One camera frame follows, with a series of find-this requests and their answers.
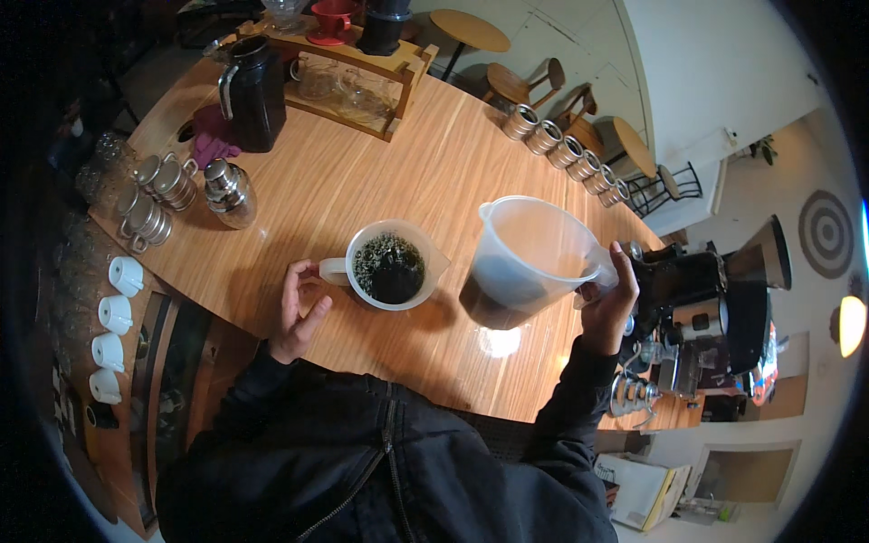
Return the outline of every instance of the plastic measuring jug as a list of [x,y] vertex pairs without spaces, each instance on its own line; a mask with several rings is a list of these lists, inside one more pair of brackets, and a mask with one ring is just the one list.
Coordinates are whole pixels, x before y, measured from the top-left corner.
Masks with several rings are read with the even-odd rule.
[[[383,303],[368,295],[353,275],[353,259],[365,242],[378,235],[391,233],[411,242],[419,250],[422,260],[425,262],[425,275],[419,291],[404,303]],[[320,262],[320,277],[333,285],[341,287],[350,286],[367,303],[379,309],[387,311],[402,311],[415,308],[423,303],[437,287],[441,275],[449,267],[449,259],[435,247],[435,242],[421,229],[401,219],[386,219],[369,224],[367,227],[356,232],[350,244],[347,246],[347,254],[342,258],[327,258]]]
[[586,281],[618,281],[609,252],[576,217],[528,196],[480,206],[483,234],[459,294],[468,315],[509,330]]

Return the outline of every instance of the wooden counter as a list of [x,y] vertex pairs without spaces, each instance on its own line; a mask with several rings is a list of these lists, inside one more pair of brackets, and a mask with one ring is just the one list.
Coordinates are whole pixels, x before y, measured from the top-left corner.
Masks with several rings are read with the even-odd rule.
[[[157,103],[129,140],[140,156],[190,155],[192,142],[179,143],[176,132],[195,110],[217,101],[220,73],[202,60]],[[565,297],[509,334],[468,318],[458,294],[482,230],[477,208],[504,195],[530,195],[570,211],[603,244],[662,244],[623,204],[604,209],[545,157],[507,139],[500,122],[491,106],[430,76],[422,78],[415,107],[391,143],[287,109],[271,152],[231,159],[247,170],[258,195],[253,226],[227,230],[200,193],[191,209],[174,215],[169,240],[138,258],[209,311],[268,337],[290,262],[343,256],[354,233],[371,222],[410,221],[452,261],[432,298],[406,312],[378,313],[327,286],[335,303],[306,358],[398,381],[445,406],[531,421],[581,332],[580,313]],[[201,174],[196,182],[202,186]],[[116,222],[99,222],[116,234]],[[634,414],[618,426],[605,418],[601,427],[644,418]],[[650,428],[665,421],[671,425],[665,427],[685,426],[686,420],[659,414]]]

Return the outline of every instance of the black thermos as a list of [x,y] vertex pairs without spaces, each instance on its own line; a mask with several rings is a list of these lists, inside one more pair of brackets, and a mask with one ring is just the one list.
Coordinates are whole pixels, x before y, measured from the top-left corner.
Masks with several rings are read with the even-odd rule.
[[234,143],[249,153],[268,152],[287,120],[281,56],[267,37],[252,36],[233,44],[229,62],[217,86]]

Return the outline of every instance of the person's left hand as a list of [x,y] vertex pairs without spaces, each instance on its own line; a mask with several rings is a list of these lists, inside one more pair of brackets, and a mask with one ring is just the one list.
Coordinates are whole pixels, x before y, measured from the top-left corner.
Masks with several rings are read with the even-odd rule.
[[289,364],[305,354],[314,331],[332,307],[332,299],[324,295],[306,316],[302,317],[299,313],[300,297],[313,295],[320,289],[314,283],[299,283],[302,279],[319,277],[319,272],[320,267],[310,260],[294,262],[287,267],[287,275],[283,280],[281,324],[269,339],[269,353],[281,364]]

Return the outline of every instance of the hand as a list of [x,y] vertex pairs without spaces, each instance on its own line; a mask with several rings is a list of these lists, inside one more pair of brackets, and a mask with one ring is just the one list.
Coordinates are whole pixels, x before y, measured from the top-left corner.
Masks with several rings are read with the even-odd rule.
[[287,266],[287,275],[283,279],[281,326],[269,340],[269,353],[281,364],[289,364],[305,354],[311,336],[332,307],[332,299],[323,296],[308,311],[308,315],[302,317],[299,313],[299,298],[320,290],[320,286],[314,283],[300,285],[299,282],[309,277],[319,277],[319,272],[319,266],[310,260]]
[[[609,257],[619,274],[619,284],[601,299],[582,308],[582,347],[589,353],[609,356],[621,350],[621,337],[627,317],[640,295],[640,285],[631,267],[631,259],[621,250],[618,242],[609,246]],[[576,292],[586,300],[600,294],[597,283],[580,285]]]

